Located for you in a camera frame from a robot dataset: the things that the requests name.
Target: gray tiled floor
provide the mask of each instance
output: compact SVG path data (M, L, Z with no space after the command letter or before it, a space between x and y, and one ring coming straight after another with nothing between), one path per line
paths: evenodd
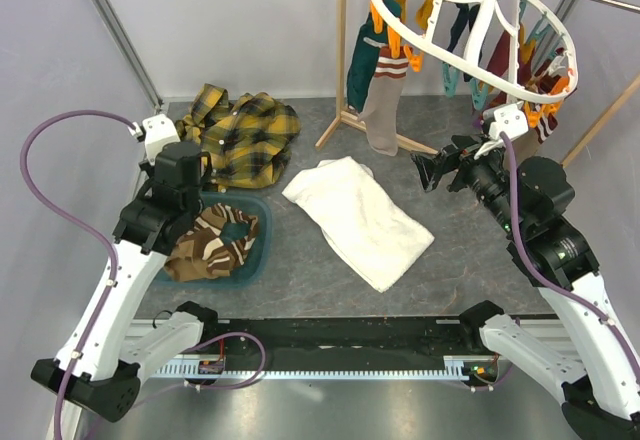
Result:
M511 313L551 311L537 290L511 263L504 235L471 192L450 194L441 188L425 194L409 154L394 158L369 147L366 136L340 126L323 150L314 144L335 112L333 99L288 101L302 121L293 158L273 187L254 192L271 207L273 243L262 277L243 290L214 290L152 285L138 317L149 318L193 300L223 317L357 316L456 314L491 299ZM398 130L435 148L452 134L472 131L467 97L405 97ZM173 104L180 118L188 104ZM427 227L435 242L387 292L371 288L331 250L316 224L281 192L300 170L320 160L351 155L369 166L375 179L408 215Z

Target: orange clothespin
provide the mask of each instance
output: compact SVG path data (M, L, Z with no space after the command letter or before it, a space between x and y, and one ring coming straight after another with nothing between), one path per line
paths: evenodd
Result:
M560 80L556 82L556 84L551 89L551 92L549 93L551 95L558 95L559 93L562 93L565 89L568 89L568 88L569 88L569 77L562 77ZM558 113L558 110L560 110L560 107L562 106L563 103L564 103L564 100L560 100L559 102L551 103L549 105L543 106L542 110L544 111L545 117L548 117L549 114L555 115L556 113Z
M562 93L564 90L569 88L569 77L560 78L556 84L553 86L550 95L558 95ZM529 122L529 126L531 128L535 128L538 126L538 122L540 118L548 117L549 115L555 115L560 110L560 107L564 103L564 100L560 100L556 103L549 103L546 105L542 105L539 109L534 110L531 108L529 102L525 102L524 104L524 113L527 116L527 121Z
M403 47L404 55L409 60L409 65L413 68L414 72L422 70L422 62L424 61L424 52L420 51L420 55L414 55L413 49L409 45Z
M532 109L529 102L524 102L524 114L527 116L529 127L536 128L540 121L540 117L542 117L542 112Z
M400 44L402 43L402 37L393 28L387 25L387 37L389 39L389 49L391 50L392 58L400 57Z
M373 19L373 31L376 33L382 33L382 29L384 28L384 20L382 16L376 10L376 7L373 6L373 2L369 1L369 8L371 9L371 18Z

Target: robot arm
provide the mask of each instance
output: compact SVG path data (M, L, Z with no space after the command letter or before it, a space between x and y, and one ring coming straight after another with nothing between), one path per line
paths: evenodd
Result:
M541 157L518 169L519 218L510 211L509 175L503 169L506 132L513 139L526 132L526 119L515 105L485 115L485 135L454 136L437 156L413 155L426 191L442 175L457 170L449 191L471 188L503 228L514 263L537 287L565 326L582 363L545 347L491 302L461 315L478 345L511 360L541 384L562 405L565 418L581 438L640 438L640 396L636 376L621 344L607 323L624 329L607 296L598 262L584 236L563 216L575 192L556 162ZM561 289L601 309L603 323L583 305L546 288L525 267L511 232L518 222L527 254L536 270ZM636 360L638 355L633 351Z
M146 160L140 168L148 179L136 198L120 213L114 230L119 266L115 281L108 262L102 278L74 332L55 358L36 362L31 377L58 392L62 375L74 358L75 367L65 398L93 410L109 421L122 418L133 405L142 384L175 355L197 344L204 324L215 312L187 302L171 319L133 345L124 339L142 297L164 266L180 236L200 214L204 175L201 158L207 155L191 143L180 142L173 122L157 115L132 132L144 138ZM79 337L110 287L101 313L89 332L82 353Z

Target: white towel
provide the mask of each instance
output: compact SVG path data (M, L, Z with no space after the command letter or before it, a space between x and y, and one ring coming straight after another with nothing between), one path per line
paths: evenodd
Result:
M351 157L303 170L282 194L307 212L358 275L384 292L433 242Z

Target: clothes drying rack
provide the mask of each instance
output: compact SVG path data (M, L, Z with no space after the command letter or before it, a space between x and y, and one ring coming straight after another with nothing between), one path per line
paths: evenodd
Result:
M640 6L632 5L618 0L591 0L603 3L614 8L640 13ZM316 149L320 150L329 138L335 133L340 124L345 124L360 131L366 131L366 126L358 121L356 115L345 108L345 40L347 26L347 0L336 0L336 116L316 142ZM615 115L624 103L640 88L640 74L628 85L620 96L609 105L602 114L587 129L582 138L569 150L562 165L568 166L582 149L595 137L604 125ZM409 151L423 153L437 153L437 150L423 145L415 140L402 135L397 135L398 145Z

